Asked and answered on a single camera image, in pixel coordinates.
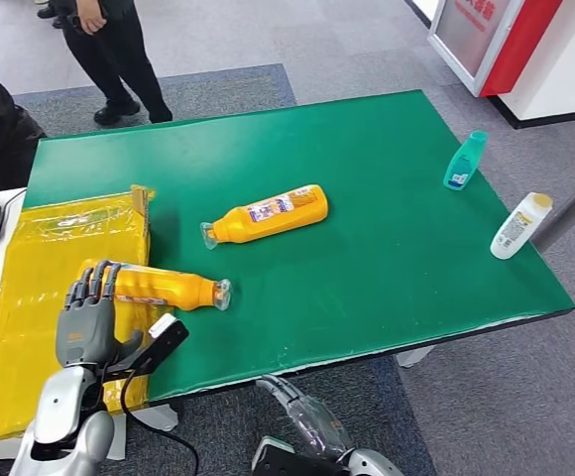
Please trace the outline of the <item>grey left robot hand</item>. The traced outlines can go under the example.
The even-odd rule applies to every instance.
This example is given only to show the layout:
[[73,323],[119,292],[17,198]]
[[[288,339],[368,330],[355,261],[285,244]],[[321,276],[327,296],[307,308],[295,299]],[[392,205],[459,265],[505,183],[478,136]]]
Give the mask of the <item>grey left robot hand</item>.
[[63,367],[77,364],[111,366],[138,350],[143,333],[132,331],[121,342],[116,337],[116,281],[122,265],[103,260],[87,267],[71,284],[60,311],[54,354]]

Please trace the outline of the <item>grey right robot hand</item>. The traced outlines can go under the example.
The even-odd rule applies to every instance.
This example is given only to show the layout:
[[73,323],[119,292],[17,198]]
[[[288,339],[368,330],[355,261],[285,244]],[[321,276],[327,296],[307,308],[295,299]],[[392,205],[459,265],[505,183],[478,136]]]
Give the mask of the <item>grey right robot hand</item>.
[[354,447],[346,428],[322,401],[270,374],[257,379],[255,385],[282,406],[314,455],[337,461]]

